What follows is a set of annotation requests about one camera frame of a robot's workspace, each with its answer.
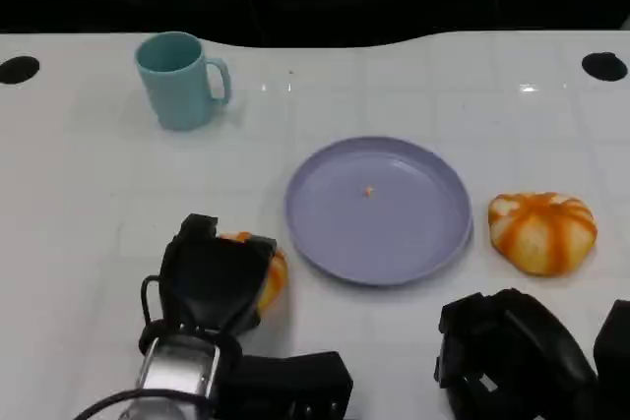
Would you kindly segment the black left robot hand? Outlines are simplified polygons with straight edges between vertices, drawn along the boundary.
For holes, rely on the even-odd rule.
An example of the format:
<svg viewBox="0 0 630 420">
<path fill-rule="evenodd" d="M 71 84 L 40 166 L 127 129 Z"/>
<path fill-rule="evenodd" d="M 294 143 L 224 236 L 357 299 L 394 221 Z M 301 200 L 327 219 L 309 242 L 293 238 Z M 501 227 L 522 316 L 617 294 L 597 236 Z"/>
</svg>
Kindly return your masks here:
<svg viewBox="0 0 630 420">
<path fill-rule="evenodd" d="M 260 325 L 273 301 L 276 240 L 217 233 L 219 220 L 191 213 L 166 246 L 158 274 L 165 320 L 239 336 Z"/>
</svg>

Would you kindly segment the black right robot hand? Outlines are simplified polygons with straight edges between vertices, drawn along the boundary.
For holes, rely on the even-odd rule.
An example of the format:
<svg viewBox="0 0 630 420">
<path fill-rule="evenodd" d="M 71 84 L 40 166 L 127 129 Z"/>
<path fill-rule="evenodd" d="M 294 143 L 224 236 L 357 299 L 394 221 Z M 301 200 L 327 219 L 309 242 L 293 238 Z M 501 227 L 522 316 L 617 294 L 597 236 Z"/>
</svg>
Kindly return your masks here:
<svg viewBox="0 0 630 420">
<path fill-rule="evenodd" d="M 593 419 L 597 375 L 564 325 L 514 288 L 442 308 L 434 379 L 458 419 Z"/>
</svg>

